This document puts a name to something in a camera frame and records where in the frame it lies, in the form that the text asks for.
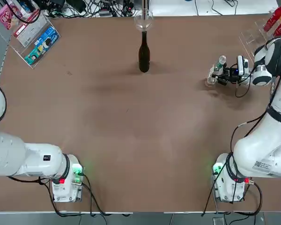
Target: floor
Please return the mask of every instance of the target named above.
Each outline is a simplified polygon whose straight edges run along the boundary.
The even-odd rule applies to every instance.
[[[201,217],[200,213],[191,214],[164,214],[164,213],[134,213],[129,217],[121,214],[106,218],[108,225],[224,225],[222,215],[213,213]],[[232,220],[241,219],[244,216],[231,214],[226,216],[227,224]],[[88,214],[81,217],[60,218],[53,213],[30,214],[0,214],[0,225],[105,225],[102,217],[91,218]],[[256,216],[256,225],[281,225],[281,213],[267,212]],[[233,225],[254,225],[254,217],[244,221],[234,222]]]

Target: tabletop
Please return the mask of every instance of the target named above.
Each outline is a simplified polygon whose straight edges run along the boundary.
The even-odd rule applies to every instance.
[[[205,78],[220,55],[232,65],[246,54],[239,33],[260,18],[156,18],[145,74],[137,66],[141,34],[133,18],[53,20],[61,39],[34,70],[8,49],[0,131],[75,154],[104,211],[203,211],[212,165],[229,152],[233,129],[262,114],[269,101],[269,87],[251,87],[238,99],[234,85],[207,88]],[[254,180],[262,210],[281,211],[281,179]],[[219,210],[254,211],[259,196],[251,190],[244,202]],[[58,208],[88,211],[87,193],[81,203]],[[215,211],[213,200],[207,210]],[[44,187],[0,177],[0,211],[53,208]]]

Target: clear acrylic holder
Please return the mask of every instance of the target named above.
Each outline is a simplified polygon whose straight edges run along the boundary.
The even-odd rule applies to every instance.
[[[42,36],[42,34],[45,33],[45,31],[47,31],[49,27],[52,27],[55,30],[56,39],[54,41],[51,40],[51,42],[49,41],[50,43],[46,40],[39,47],[37,47],[38,39]],[[36,22],[32,24],[20,22],[17,26],[12,28],[10,39],[6,39],[6,37],[4,37],[6,36],[4,35],[6,32],[7,29],[3,25],[0,26],[0,36],[32,69],[35,68],[35,66],[42,60],[42,58],[44,58],[52,46],[60,39],[60,34],[42,12]]]
[[[265,32],[263,27],[266,22],[267,19],[258,20],[250,29],[240,33],[239,39],[252,62],[254,62],[255,50],[273,37],[273,33],[281,23],[277,21],[268,32]]]

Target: wine glass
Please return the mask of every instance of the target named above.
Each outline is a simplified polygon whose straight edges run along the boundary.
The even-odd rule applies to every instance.
[[[138,11],[134,17],[136,29],[142,32],[152,27],[153,20],[153,14],[147,8]]]

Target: wine bottle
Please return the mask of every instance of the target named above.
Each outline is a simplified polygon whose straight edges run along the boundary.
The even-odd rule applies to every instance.
[[[142,32],[141,46],[139,50],[140,71],[145,73],[150,69],[150,49],[147,44],[147,32]]]

